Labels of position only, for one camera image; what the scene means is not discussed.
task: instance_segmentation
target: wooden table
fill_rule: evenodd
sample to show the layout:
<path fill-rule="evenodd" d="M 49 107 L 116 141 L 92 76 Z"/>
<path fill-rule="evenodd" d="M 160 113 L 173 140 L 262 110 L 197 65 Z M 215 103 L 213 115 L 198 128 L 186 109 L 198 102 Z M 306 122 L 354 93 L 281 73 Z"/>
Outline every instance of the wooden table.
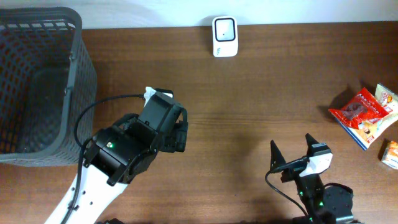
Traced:
<path fill-rule="evenodd" d="M 398 93 L 398 23 L 239 26 L 239 52 L 212 56 L 211 28 L 84 30 L 98 74 L 97 98 L 171 89 L 188 110 L 184 153 L 161 153 L 100 216 L 126 223 L 266 222 L 301 211 L 264 182 L 274 139 L 287 161 L 306 153 L 306 133 L 333 151 L 322 180 L 354 190 L 353 212 L 366 223 L 398 220 L 398 171 L 379 162 L 383 140 L 367 151 L 328 114 L 363 86 Z M 95 109 L 94 130 L 141 100 Z M 43 223 L 76 174 L 71 167 L 0 165 L 1 223 Z M 298 197 L 295 184 L 275 183 Z"/>

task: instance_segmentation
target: black cable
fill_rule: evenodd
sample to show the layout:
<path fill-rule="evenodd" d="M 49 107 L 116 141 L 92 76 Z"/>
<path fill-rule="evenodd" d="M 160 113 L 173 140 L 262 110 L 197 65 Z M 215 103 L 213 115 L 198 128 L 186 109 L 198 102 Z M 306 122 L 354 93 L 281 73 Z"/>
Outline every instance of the black cable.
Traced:
<path fill-rule="evenodd" d="M 354 193 L 353 189 L 351 189 L 350 187 L 345 186 L 343 184 L 329 183 L 329 184 L 325 184 L 323 187 L 326 188 L 326 187 L 329 187 L 329 186 L 341 187 L 342 189 L 346 190 L 350 194 Z"/>
<path fill-rule="evenodd" d="M 287 196 L 285 193 L 281 192 L 278 188 L 274 187 L 269 181 L 268 181 L 268 175 L 271 174 L 270 171 L 268 171 L 268 173 L 266 174 L 266 182 L 267 184 L 274 189 L 276 192 L 278 192 L 281 196 L 285 197 L 287 200 L 290 200 L 291 202 L 293 202 L 295 205 L 297 205 L 301 211 L 304 213 L 304 215 L 308 218 L 308 214 L 305 211 L 305 209 L 299 204 L 297 203 L 294 199 L 292 199 L 291 197 Z"/>
<path fill-rule="evenodd" d="M 75 193 L 73 194 L 73 199 L 71 201 L 70 206 L 68 207 L 68 212 L 65 215 L 65 217 L 63 218 L 61 224 L 66 224 L 66 222 L 68 221 L 68 219 L 70 217 L 70 214 L 72 214 L 72 211 L 75 208 L 77 197 L 78 197 L 78 194 L 79 194 L 79 191 L 80 191 L 81 171 L 83 169 L 83 157 L 84 157 L 84 154 L 85 154 L 86 147 L 87 147 L 88 143 L 91 141 L 91 138 L 89 138 L 82 145 L 80 143 L 78 137 L 77 137 L 77 129 L 79 127 L 79 122 L 80 122 L 81 118 L 84 116 L 85 113 L 87 113 L 87 111 L 89 109 L 91 109 L 92 107 L 94 107 L 94 106 L 96 106 L 96 105 L 98 105 L 100 103 L 104 103 L 105 101 L 108 101 L 108 100 L 116 100 L 116 99 L 121 99 L 121 98 L 130 98 L 130 97 L 138 97 L 138 98 L 145 99 L 143 94 L 130 94 L 130 95 L 119 95 L 119 96 L 107 97 L 105 99 L 98 100 L 98 101 L 90 104 L 77 117 L 75 126 L 73 127 L 73 136 L 75 137 L 76 143 L 80 147 L 77 178 L 76 178 L 76 187 L 75 187 Z"/>
<path fill-rule="evenodd" d="M 119 95 L 119 96 L 111 96 L 111 97 L 107 97 L 107 98 L 102 99 L 102 100 L 98 100 L 97 102 L 94 102 L 94 103 L 92 103 L 91 105 L 87 106 L 86 109 L 84 109 L 84 110 L 79 114 L 79 116 L 77 117 L 76 123 L 75 123 L 75 127 L 73 128 L 73 135 L 74 135 L 74 137 L 75 137 L 76 143 L 81 147 L 81 143 L 80 143 L 80 141 L 79 141 L 79 139 L 78 139 L 78 137 L 77 137 L 77 129 L 78 129 L 78 127 L 79 127 L 79 122 L 80 122 L 81 118 L 83 117 L 83 115 L 84 115 L 89 109 L 91 109 L 92 107 L 94 107 L 94 106 L 96 106 L 96 105 L 98 105 L 98 104 L 100 104 L 100 103 L 104 103 L 105 101 L 108 101 L 108 100 L 116 100 L 116 99 L 121 99 L 121 98 L 130 98 L 130 97 L 138 97 L 138 98 L 145 99 L 143 94 Z"/>
<path fill-rule="evenodd" d="M 71 201 L 70 206 L 68 207 L 68 212 L 65 215 L 65 217 L 63 218 L 61 224 L 65 224 L 69 217 L 70 214 L 72 214 L 73 209 L 75 208 L 76 205 L 76 201 L 77 201 L 77 196 L 79 194 L 80 191 L 80 182 L 81 182 L 81 170 L 83 169 L 83 156 L 85 153 L 85 149 L 88 145 L 88 143 L 91 141 L 91 138 L 87 139 L 86 141 L 84 141 L 83 145 L 80 148 L 80 154 L 79 154 L 79 163 L 78 163 L 78 167 L 77 167 L 77 178 L 76 178 L 76 187 L 75 187 L 75 193 L 73 194 L 73 199 Z"/>

